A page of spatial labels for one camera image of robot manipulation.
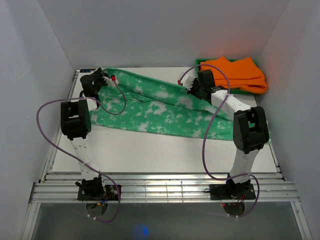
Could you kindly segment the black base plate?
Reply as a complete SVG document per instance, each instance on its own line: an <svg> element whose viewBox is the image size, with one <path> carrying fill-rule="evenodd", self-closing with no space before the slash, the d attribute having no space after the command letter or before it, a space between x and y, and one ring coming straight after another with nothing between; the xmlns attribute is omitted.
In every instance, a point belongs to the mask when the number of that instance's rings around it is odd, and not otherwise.
<svg viewBox="0 0 320 240"><path fill-rule="evenodd" d="M105 185L98 187L79 187L77 200L78 201L118 201L121 195L122 186Z"/></svg>
<svg viewBox="0 0 320 240"><path fill-rule="evenodd" d="M239 189L231 189L227 184L210 184L209 193L211 200L236 200L243 198L244 200L255 200L256 193L253 184L249 184Z"/></svg>

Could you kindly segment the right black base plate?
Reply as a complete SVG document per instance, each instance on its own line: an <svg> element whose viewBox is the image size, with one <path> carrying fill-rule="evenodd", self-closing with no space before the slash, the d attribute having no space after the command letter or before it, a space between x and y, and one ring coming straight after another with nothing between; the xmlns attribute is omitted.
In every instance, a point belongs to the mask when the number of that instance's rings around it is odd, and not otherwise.
<svg viewBox="0 0 320 240"><path fill-rule="evenodd" d="M239 189L231 189L227 184L210 184L209 193L211 200L236 200L243 198L244 200L255 200L256 193L253 184L249 184Z"/></svg>

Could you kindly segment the black label sticker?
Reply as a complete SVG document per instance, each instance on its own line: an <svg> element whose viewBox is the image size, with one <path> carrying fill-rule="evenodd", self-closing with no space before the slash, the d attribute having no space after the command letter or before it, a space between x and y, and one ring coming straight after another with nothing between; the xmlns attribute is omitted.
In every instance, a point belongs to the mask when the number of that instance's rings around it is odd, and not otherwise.
<svg viewBox="0 0 320 240"><path fill-rule="evenodd" d="M93 73L95 72L95 68L84 68L84 69L80 69L79 72L80 73Z"/></svg>

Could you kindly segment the green plastic tray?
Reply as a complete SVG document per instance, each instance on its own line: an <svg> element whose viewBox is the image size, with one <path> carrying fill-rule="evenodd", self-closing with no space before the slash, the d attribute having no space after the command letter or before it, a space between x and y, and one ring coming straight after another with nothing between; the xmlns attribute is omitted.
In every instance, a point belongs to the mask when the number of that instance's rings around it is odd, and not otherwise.
<svg viewBox="0 0 320 240"><path fill-rule="evenodd" d="M210 60L209 58L197 58L197 59L195 60L195 64L196 64L196 65L199 65L199 64L201 64L202 62L209 61L209 60ZM238 59L228 58L228 60L229 60L230 62L235 62L235 61L237 61ZM195 68L196 73L198 73L200 70L201 70L201 67L200 67L200 66L198 66L198 67ZM244 90L241 90L241 89L239 89L239 88L232 88L232 89L230 90L230 93L231 93L231 94L239 94L239 95L252 94L251 92L244 91Z"/></svg>

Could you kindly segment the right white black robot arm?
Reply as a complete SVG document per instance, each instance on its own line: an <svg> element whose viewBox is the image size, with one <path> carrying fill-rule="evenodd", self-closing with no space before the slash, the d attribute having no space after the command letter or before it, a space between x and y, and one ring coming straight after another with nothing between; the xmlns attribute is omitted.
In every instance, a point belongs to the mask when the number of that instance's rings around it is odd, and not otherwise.
<svg viewBox="0 0 320 240"><path fill-rule="evenodd" d="M215 83L210 70L199 71L197 78L187 76L180 84L188 94L218 107L233 121L232 139L236 146L233 166L225 183L209 186L211 200L256 199L250 173L259 151L270 139L264 109L232 96L229 89Z"/></svg>

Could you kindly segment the orange folded trousers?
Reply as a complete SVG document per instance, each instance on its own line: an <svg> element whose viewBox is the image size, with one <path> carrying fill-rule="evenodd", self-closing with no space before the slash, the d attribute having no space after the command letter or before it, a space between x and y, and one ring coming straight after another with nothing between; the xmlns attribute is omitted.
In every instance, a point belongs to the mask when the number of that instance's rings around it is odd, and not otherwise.
<svg viewBox="0 0 320 240"><path fill-rule="evenodd" d="M201 70L211 70L216 85L231 89L241 89L254 94L264 94L268 90L265 75L257 67L251 57L238 59L234 62L221 56L201 63Z"/></svg>

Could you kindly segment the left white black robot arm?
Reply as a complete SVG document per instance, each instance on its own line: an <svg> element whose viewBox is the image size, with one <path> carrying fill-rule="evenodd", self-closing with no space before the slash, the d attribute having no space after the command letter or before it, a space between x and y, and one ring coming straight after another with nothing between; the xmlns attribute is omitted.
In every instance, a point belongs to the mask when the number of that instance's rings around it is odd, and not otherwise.
<svg viewBox="0 0 320 240"><path fill-rule="evenodd" d="M72 144L76 157L81 160L81 182L75 183L79 187L79 200L100 200L106 195L101 175L90 169L98 167L90 153L88 134L92 130L90 110L99 108L99 91L108 85L104 79L107 76L100 67L83 75L80 78L82 90L79 99L60 104L61 131Z"/></svg>

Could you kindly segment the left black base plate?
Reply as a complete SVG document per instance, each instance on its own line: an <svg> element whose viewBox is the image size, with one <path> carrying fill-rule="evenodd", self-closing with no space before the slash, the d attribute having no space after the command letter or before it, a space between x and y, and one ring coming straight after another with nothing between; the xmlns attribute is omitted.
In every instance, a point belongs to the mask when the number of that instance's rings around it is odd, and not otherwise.
<svg viewBox="0 0 320 240"><path fill-rule="evenodd" d="M118 201L121 195L122 186L105 185L98 187L79 187L77 200L78 201Z"/></svg>

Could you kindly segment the green white tie-dye trousers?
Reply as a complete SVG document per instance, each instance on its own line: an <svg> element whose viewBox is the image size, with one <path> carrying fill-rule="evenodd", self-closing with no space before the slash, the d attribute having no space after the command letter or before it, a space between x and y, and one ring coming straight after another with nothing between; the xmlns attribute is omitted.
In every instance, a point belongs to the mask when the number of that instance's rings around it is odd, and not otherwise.
<svg viewBox="0 0 320 240"><path fill-rule="evenodd" d="M233 121L216 106L187 94L176 84L118 68L104 68L115 75L118 86L100 89L102 106L90 113L94 125L120 130L179 137L231 141Z"/></svg>

